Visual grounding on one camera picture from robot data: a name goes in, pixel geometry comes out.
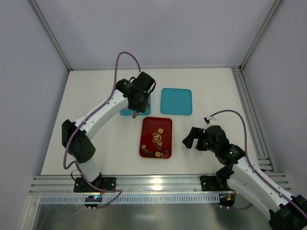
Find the teal tray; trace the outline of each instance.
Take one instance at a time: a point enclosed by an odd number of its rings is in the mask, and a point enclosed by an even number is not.
[[[193,112],[191,90],[162,89],[160,112],[172,115],[191,115]]]

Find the white enclosure wall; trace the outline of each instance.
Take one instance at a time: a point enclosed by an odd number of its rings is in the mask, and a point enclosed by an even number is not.
[[[285,0],[244,76],[278,170],[307,196],[307,1]]]
[[[27,1],[0,2],[0,31],[0,229],[13,230],[40,174],[68,71]]]
[[[238,66],[274,0],[36,0],[72,69]],[[134,68],[129,58],[121,68]]]

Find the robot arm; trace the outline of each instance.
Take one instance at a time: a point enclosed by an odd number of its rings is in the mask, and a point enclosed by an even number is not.
[[[69,146],[69,154],[77,161],[88,181],[93,182],[101,175],[93,159],[96,149],[91,143],[91,139],[112,116],[126,107],[144,113],[149,95],[154,88],[154,79],[144,72],[141,72],[137,78],[122,79],[116,83],[116,90],[104,107],[99,109],[108,97],[75,122],[66,120],[62,124],[62,145],[66,147],[72,133],[84,122],[86,117],[95,112],[78,130]]]
[[[256,164],[246,158],[245,152],[239,146],[230,144],[214,117],[205,118],[205,122],[207,123],[205,129],[193,127],[182,142],[191,149],[194,139],[198,139],[197,150],[209,150],[215,154],[218,161],[224,165],[217,171],[215,178],[220,187],[230,188],[242,194],[264,214],[273,230],[304,228],[307,225],[306,218],[284,197],[295,203],[306,214],[307,201],[301,195],[294,197],[279,187],[257,168]],[[280,193],[276,193],[269,184]]]

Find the purple cable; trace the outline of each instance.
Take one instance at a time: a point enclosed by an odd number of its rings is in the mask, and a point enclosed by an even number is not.
[[[242,124],[243,124],[243,129],[244,129],[244,151],[245,151],[245,156],[246,156],[246,159],[248,161],[248,164],[250,166],[250,168],[255,172],[255,174],[267,185],[269,186],[274,192],[276,192],[278,195],[280,195],[282,198],[284,198],[286,201],[288,201],[291,205],[293,205],[306,219],[307,219],[307,214],[302,210],[300,209],[299,206],[297,206],[292,200],[290,200],[289,198],[287,198],[284,194],[282,194],[280,191],[278,191],[278,189],[276,189],[273,185],[271,185],[255,168],[254,166],[252,165],[252,163],[250,162],[250,159],[248,157],[248,136],[247,136],[247,131],[246,131],[246,125],[245,125],[245,121],[243,119],[243,117],[241,116],[241,114],[239,114],[237,111],[235,110],[230,110],[230,109],[227,109],[227,110],[222,110],[222,111],[219,111],[219,112],[216,112],[214,114],[212,114],[211,116],[215,116],[217,114],[220,114],[220,113],[224,113],[224,112],[231,112],[231,113],[235,113],[237,114],[241,121],[242,121]]]
[[[74,138],[74,136],[76,135],[76,133],[80,130],[80,128],[86,123],[86,121],[88,121],[88,119],[90,119],[95,113],[97,113],[100,109],[102,109],[112,98],[114,92],[115,92],[115,88],[116,88],[116,82],[117,82],[117,70],[118,70],[118,61],[119,61],[119,57],[122,55],[122,54],[128,54],[130,55],[136,62],[136,64],[138,65],[138,69],[139,69],[139,72],[141,71],[141,67],[140,67],[140,64],[139,62],[137,61],[137,59],[135,58],[134,55],[132,55],[131,53],[129,52],[126,52],[126,51],[123,51],[123,52],[120,52],[117,56],[117,59],[116,59],[116,63],[115,63],[115,69],[114,69],[114,82],[113,82],[113,89],[112,89],[112,92],[109,96],[109,98],[101,105],[99,106],[98,108],[96,108],[92,113],[90,113],[85,119],[84,121],[82,121],[80,123],[80,125],[76,128],[76,130],[72,133],[71,137],[69,138],[68,142],[67,142],[67,145],[66,145],[66,148],[65,148],[65,153],[64,153],[64,159],[63,159],[63,167],[65,170],[69,169],[74,163],[77,163],[76,161],[73,161],[71,162],[68,166],[66,166],[66,159],[67,159],[67,154],[68,154],[68,149],[69,149],[69,146],[71,145],[71,141],[72,139]]]

